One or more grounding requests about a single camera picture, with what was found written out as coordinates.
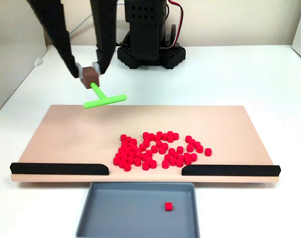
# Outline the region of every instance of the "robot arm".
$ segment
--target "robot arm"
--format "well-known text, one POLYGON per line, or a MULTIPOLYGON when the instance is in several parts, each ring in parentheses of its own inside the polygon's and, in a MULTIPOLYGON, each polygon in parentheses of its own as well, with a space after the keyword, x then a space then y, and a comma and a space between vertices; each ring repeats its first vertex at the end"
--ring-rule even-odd
POLYGON ((66 30, 63 4, 60 0, 27 0, 47 31, 52 44, 57 49, 72 76, 80 77, 83 84, 99 85, 98 76, 104 74, 112 59, 116 46, 116 7, 117 0, 90 0, 97 37, 98 62, 91 67, 81 68, 71 53, 69 33, 66 30))

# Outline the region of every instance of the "red cable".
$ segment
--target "red cable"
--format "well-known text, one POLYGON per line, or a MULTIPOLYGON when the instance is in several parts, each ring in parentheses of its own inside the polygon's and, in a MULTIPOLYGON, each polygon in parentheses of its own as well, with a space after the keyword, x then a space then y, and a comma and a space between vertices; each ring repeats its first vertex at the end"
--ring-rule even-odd
POLYGON ((172 0, 168 0, 168 1, 169 1, 170 4, 180 7, 180 12, 181 12, 180 13, 180 22, 179 22, 178 30, 177 30, 176 37, 175 37, 175 40, 174 40, 173 45, 172 45, 172 46, 175 46, 175 44, 177 43, 178 37, 179 37, 182 21, 183 21, 183 18, 184 18, 184 10, 182 9, 182 7, 180 6, 179 3, 174 2, 172 0))

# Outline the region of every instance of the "white cable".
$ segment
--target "white cable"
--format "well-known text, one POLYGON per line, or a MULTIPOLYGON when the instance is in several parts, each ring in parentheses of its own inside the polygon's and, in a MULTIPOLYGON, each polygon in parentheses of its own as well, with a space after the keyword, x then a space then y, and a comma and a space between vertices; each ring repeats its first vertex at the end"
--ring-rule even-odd
MULTIPOLYGON (((118 2, 118 5, 124 5, 123 2, 118 2)), ((85 23, 90 17, 92 16, 92 14, 90 14, 89 16, 86 17, 86 19, 84 19, 78 26, 76 26, 70 33, 69 35, 71 35, 71 33, 73 33, 75 30, 77 30, 83 23, 85 23)))

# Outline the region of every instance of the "black rubber strip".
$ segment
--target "black rubber strip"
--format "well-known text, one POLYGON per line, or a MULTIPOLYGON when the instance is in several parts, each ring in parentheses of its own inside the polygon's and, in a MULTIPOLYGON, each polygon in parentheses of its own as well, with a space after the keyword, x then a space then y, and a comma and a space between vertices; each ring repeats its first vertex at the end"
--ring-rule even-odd
POLYGON ((109 175, 102 164, 12 163, 14 175, 109 175))
POLYGON ((188 165, 181 175, 277 177, 280 172, 279 165, 188 165))

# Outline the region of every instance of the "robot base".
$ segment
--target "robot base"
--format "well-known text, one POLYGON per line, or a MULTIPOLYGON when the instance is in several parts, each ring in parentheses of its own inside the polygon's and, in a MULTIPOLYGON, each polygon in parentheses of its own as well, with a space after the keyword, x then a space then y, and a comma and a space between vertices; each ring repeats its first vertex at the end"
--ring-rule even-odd
POLYGON ((186 59, 186 50, 183 47, 159 49, 158 59, 155 61, 136 59, 131 55, 131 48, 122 46, 117 50, 117 58, 129 68, 138 68, 141 65, 161 65, 166 69, 173 69, 177 64, 186 59))

